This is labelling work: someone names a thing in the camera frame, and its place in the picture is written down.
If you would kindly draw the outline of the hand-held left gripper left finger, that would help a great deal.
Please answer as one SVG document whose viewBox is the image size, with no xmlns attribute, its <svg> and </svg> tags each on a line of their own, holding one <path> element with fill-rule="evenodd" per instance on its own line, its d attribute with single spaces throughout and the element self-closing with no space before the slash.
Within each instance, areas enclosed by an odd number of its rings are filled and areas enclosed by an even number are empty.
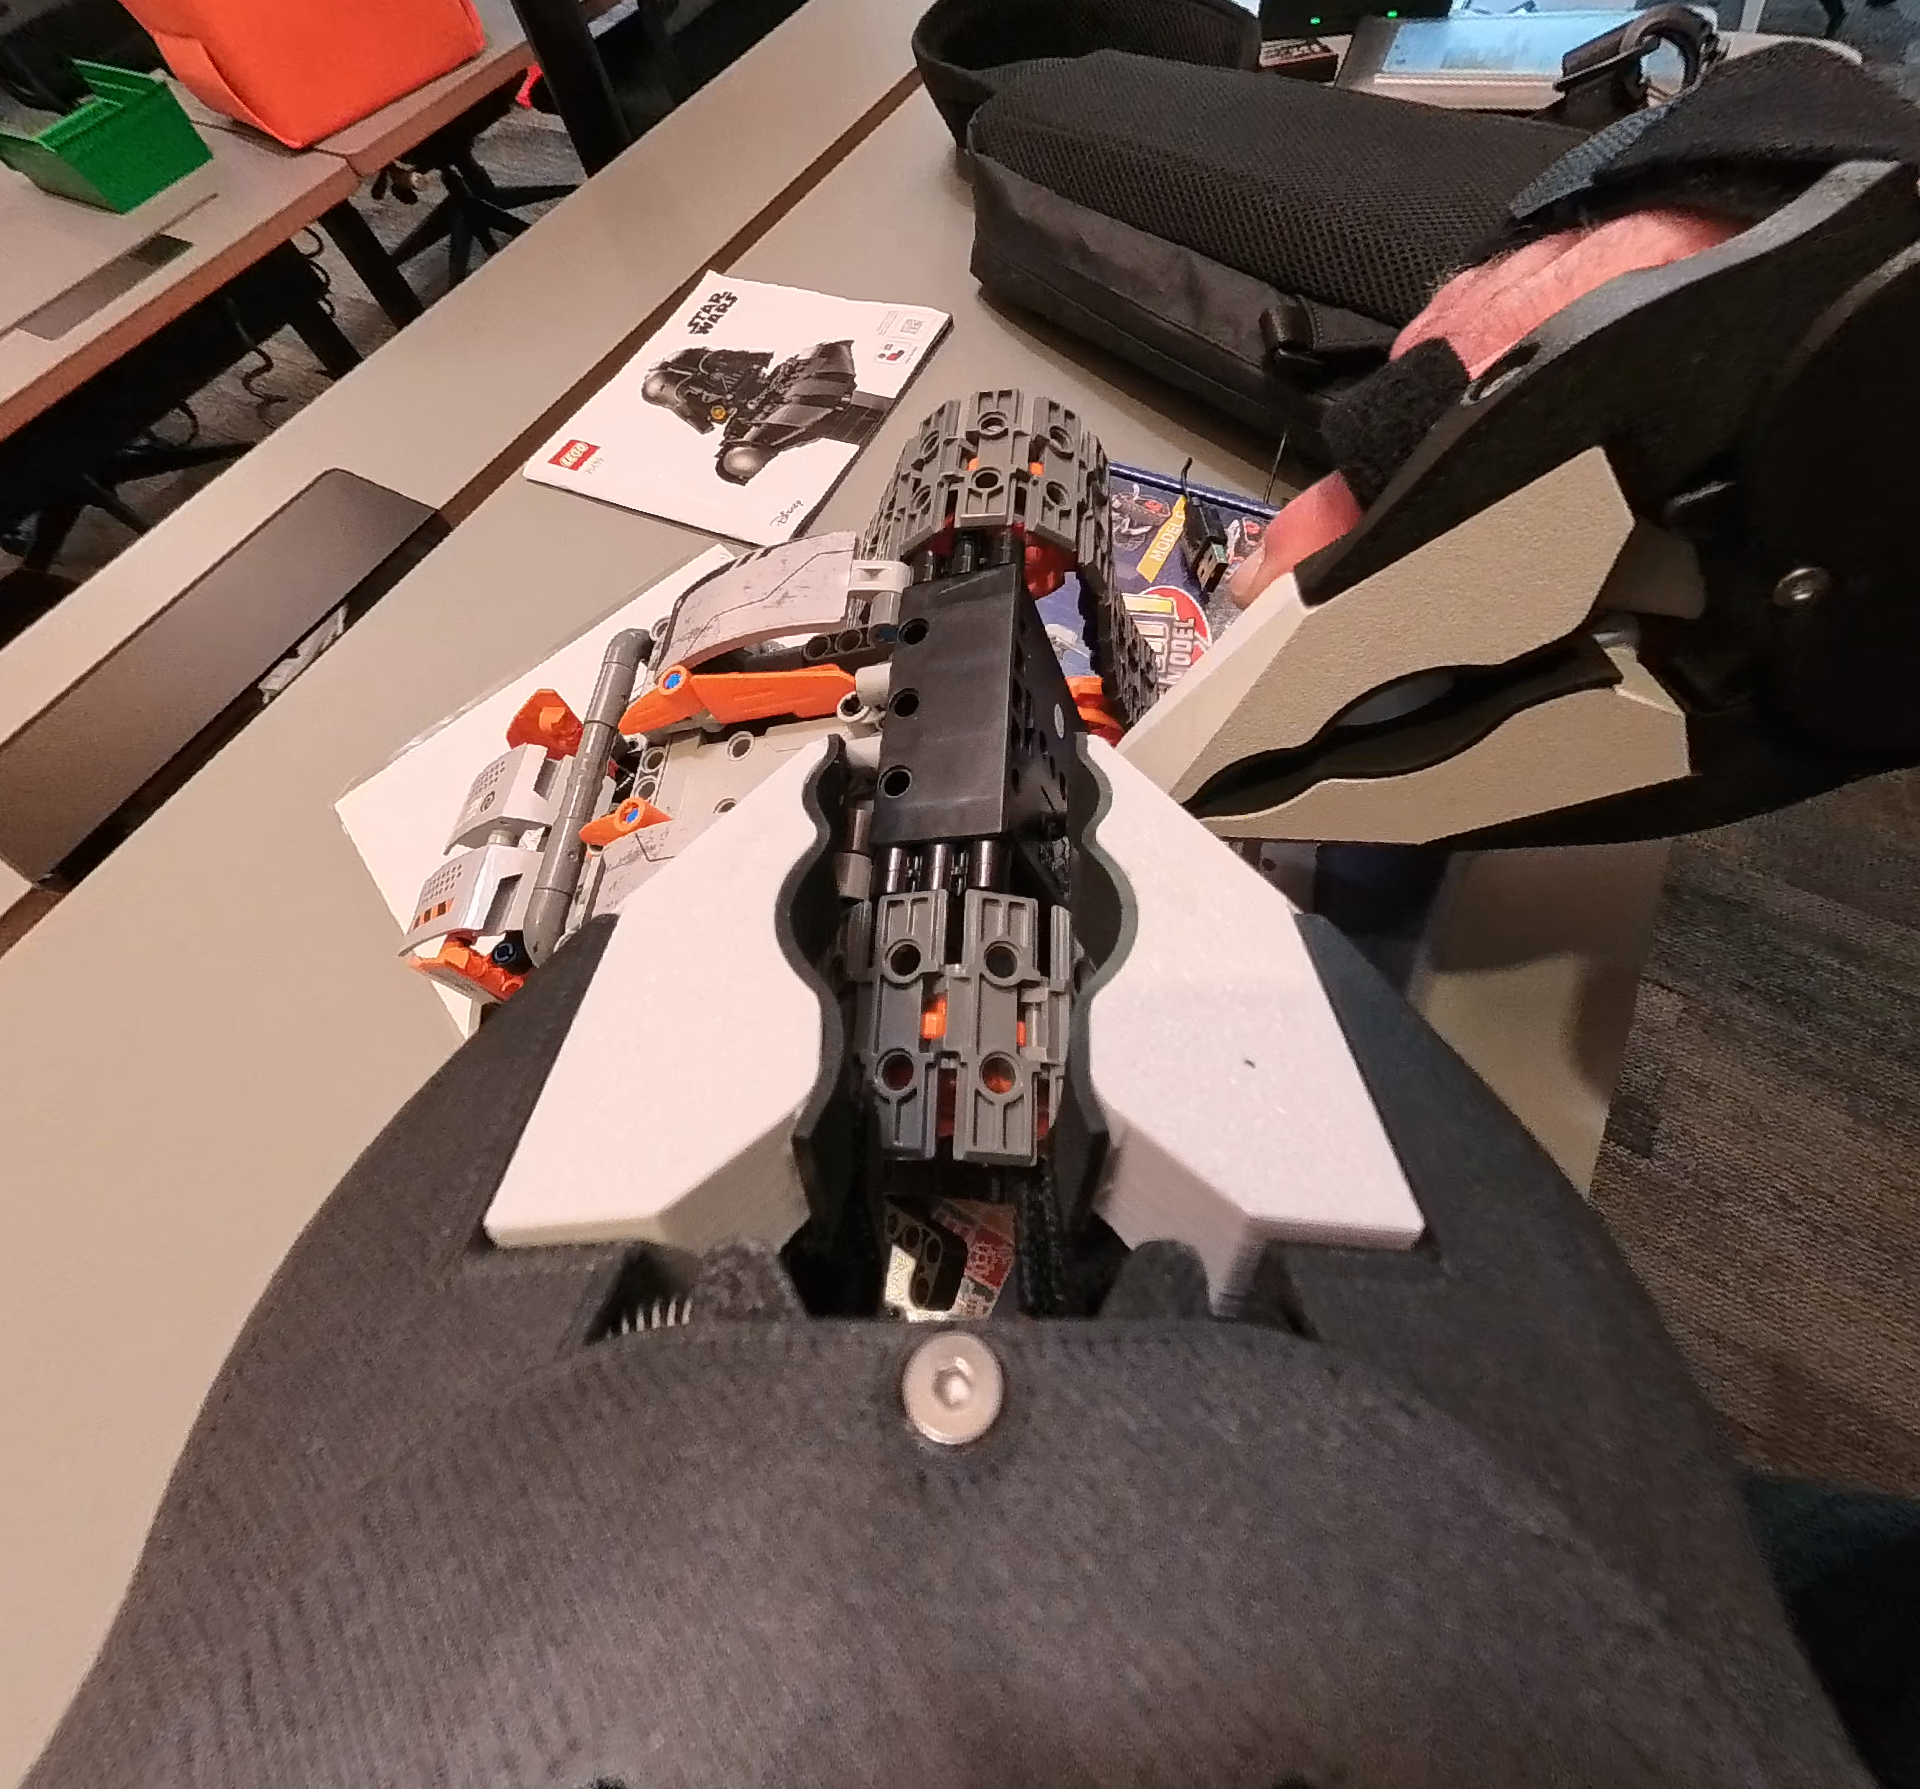
<svg viewBox="0 0 1920 1789">
<path fill-rule="evenodd" d="M 622 907 L 493 1196 L 497 1245 L 781 1248 L 837 1206 L 818 1128 L 842 1041 L 808 949 L 846 772 L 838 748 L 788 755 Z"/>
</svg>

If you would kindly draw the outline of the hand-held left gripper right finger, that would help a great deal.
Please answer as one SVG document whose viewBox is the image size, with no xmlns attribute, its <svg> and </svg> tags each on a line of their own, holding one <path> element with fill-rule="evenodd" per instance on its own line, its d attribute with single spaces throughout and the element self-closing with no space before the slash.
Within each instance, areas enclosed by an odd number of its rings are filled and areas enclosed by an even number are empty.
<svg viewBox="0 0 1920 1789">
<path fill-rule="evenodd" d="M 1084 1003 L 1109 1131 L 1095 1214 L 1132 1248 L 1412 1248 L 1422 1210 L 1296 909 L 1116 748 L 1089 755 L 1092 852 L 1121 902 Z"/>
</svg>

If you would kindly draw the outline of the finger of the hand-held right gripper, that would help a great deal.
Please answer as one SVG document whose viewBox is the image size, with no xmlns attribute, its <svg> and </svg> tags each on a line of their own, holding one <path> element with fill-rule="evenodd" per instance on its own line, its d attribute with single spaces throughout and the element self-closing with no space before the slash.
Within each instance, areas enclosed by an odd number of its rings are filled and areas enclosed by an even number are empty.
<svg viewBox="0 0 1920 1789">
<path fill-rule="evenodd" d="M 1314 752 L 1269 753 L 1189 809 L 1228 838 L 1442 842 L 1689 775 L 1648 674 L 1529 674 Z"/>
<path fill-rule="evenodd" d="M 1309 744 L 1389 682 L 1560 643 L 1632 527 L 1608 459 L 1588 449 L 1328 602 L 1309 604 L 1296 571 L 1127 734 L 1125 755 L 1192 800 L 1231 764 Z"/>
</svg>

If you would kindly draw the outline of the tracked building-block toy robot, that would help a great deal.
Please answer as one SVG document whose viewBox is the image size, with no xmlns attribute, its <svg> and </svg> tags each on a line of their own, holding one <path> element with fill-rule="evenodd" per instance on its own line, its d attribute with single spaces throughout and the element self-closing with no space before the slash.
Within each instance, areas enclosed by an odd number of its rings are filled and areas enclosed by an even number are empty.
<svg viewBox="0 0 1920 1789">
<path fill-rule="evenodd" d="M 795 537 L 627 617 L 593 682 L 506 694 L 399 955 L 500 1006 L 804 752 L 838 750 L 829 957 L 886 1169 L 1027 1171 L 1063 1110 L 1074 762 L 1156 697 L 1109 459 L 1012 386 L 911 435 L 861 536 Z"/>
</svg>

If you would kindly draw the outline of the person's right forearm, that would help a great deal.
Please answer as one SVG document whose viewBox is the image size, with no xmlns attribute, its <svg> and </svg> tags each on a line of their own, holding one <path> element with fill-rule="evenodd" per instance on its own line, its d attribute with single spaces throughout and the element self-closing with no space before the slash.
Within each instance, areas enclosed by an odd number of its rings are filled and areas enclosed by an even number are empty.
<svg viewBox="0 0 1920 1789">
<path fill-rule="evenodd" d="M 1915 169 L 1915 105 L 1833 48 L 1780 40 L 1572 146 L 1509 201 L 1492 251 L 1642 210 L 1762 220 L 1859 160 Z"/>
</svg>

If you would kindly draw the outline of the person's right hand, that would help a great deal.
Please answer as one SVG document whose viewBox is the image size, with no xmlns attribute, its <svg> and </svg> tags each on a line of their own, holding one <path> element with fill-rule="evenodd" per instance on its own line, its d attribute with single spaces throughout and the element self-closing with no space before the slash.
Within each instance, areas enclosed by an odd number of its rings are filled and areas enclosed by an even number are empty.
<svg viewBox="0 0 1920 1789">
<path fill-rule="evenodd" d="M 1253 604 L 1352 532 L 1438 409 L 1553 312 L 1621 274 L 1683 261 L 1742 229 L 1735 216 L 1637 210 L 1534 239 L 1452 276 L 1394 339 L 1390 360 L 1349 393 L 1358 431 L 1332 472 L 1275 513 L 1260 547 L 1234 573 L 1234 602 Z"/>
</svg>

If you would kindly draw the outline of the white instruction sheet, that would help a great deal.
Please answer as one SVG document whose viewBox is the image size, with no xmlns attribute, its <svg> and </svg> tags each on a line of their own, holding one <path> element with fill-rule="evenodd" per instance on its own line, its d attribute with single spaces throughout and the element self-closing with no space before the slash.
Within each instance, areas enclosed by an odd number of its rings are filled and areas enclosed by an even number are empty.
<svg viewBox="0 0 1920 1789">
<path fill-rule="evenodd" d="M 508 753 L 506 732 L 528 697 L 553 689 L 583 717 L 611 636 L 624 629 L 650 629 L 688 586 L 734 558 L 731 547 L 711 543 L 548 658 L 508 674 L 491 694 L 449 714 L 336 804 L 348 840 L 401 931 L 412 923 L 420 884 L 445 862 L 473 777 Z"/>
</svg>

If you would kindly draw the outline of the black bag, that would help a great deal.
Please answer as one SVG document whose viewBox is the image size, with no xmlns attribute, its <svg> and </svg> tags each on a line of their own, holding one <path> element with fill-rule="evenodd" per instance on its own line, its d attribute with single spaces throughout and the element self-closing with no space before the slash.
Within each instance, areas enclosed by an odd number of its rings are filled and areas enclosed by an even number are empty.
<svg viewBox="0 0 1920 1789">
<path fill-rule="evenodd" d="M 1556 103 L 1515 116 L 1283 76 L 1225 0 L 937 0 L 912 48 L 972 182 L 982 293 L 1316 458 L 1335 398 L 1507 251 L 1531 181 L 1742 58 L 1659 8 L 1567 51 Z"/>
</svg>

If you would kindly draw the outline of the black-and-white instruction booklet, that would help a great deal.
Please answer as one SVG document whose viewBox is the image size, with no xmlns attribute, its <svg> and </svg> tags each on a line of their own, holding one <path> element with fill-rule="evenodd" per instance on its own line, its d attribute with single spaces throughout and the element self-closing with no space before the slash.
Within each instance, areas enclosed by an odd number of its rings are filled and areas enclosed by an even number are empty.
<svg viewBox="0 0 1920 1789">
<path fill-rule="evenodd" d="M 947 328 L 937 308 L 711 270 L 523 478 L 728 540 L 788 540 Z"/>
</svg>

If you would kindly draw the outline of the person's dark clothing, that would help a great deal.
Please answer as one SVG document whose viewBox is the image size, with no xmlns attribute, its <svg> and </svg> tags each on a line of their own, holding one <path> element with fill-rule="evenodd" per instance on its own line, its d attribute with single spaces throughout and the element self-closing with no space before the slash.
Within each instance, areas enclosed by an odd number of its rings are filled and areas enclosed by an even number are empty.
<svg viewBox="0 0 1920 1789">
<path fill-rule="evenodd" d="M 1747 1514 L 1793 1629 L 1854 1749 L 1918 1782 L 1918 1502 L 1760 1471 Z"/>
</svg>

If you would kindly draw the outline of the green storage bin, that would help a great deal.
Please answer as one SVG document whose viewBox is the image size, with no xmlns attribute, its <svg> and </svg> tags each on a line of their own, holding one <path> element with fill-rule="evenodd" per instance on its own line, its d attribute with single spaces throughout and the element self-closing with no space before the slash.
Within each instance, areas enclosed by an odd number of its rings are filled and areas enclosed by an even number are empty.
<svg viewBox="0 0 1920 1789">
<path fill-rule="evenodd" d="M 180 96 L 157 74 L 93 62 L 72 70 L 86 95 L 32 131 L 3 131 L 3 160 L 41 191 L 116 213 L 210 162 Z"/>
</svg>

